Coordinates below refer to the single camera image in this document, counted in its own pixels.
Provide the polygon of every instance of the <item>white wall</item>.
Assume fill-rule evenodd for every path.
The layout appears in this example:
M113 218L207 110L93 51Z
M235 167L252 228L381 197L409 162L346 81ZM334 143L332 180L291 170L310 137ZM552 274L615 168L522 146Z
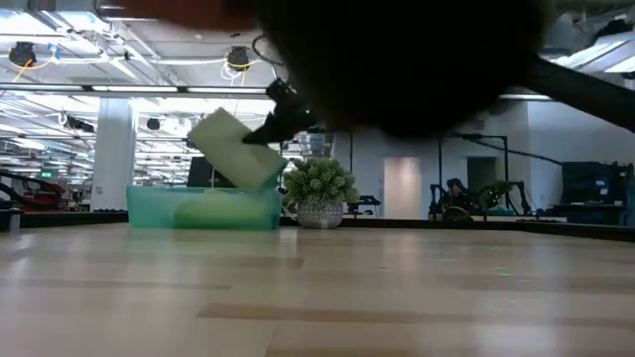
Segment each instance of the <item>white wall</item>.
M519 120L515 131L511 135L515 135L514 139L510 138L510 147L526 151L529 145L529 139L523 139L527 136L527 131L523 129L528 127L527 124L527 107L525 103L519 103L513 106L504 116L491 117L486 122L484 130L481 134L503 134L510 135L509 130L505 129L508 122ZM458 129L462 133L474 132L469 126ZM339 160L345 168L348 169L350 159L350 141L349 134L336 134L333 144L333 157ZM495 145L502 145L501 142L493 140L488 141ZM443 175L444 185L447 179L458 178L463 182L467 182L467 158L468 157L500 157L500 152L489 148L483 148L476 144L468 143L460 139L446 139L444 141L443 155ZM422 193L423 193L423 212L422 218L427 219L428 207L431 203L430 184L439 182L438 170L438 143L430 141L427 143L403 143L389 140L381 135L378 131L357 132L353 139L353 173L357 178L357 188L362 195L374 195L380 201L383 201L383 176L384 176L384 158L386 157L416 157L422 163ZM510 162L510 178L512 179L529 179L529 160L513 165ZM498 176L502 179L502 167Z
M562 162L635 163L635 135L557 102L528 104L530 151ZM560 202L561 167L531 160L531 193L538 207Z

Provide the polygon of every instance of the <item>wooden floor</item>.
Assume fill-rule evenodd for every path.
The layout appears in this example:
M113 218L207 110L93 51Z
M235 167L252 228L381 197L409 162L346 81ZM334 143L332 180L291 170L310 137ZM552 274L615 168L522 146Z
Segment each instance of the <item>wooden floor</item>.
M0 236L6 357L632 357L635 245L127 225Z

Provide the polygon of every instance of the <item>green plastic bin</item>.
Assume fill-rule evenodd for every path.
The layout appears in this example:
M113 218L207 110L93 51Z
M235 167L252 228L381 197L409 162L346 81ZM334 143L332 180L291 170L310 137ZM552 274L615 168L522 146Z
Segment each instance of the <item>green plastic bin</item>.
M271 230L280 225L282 197L273 188L129 186L135 228Z

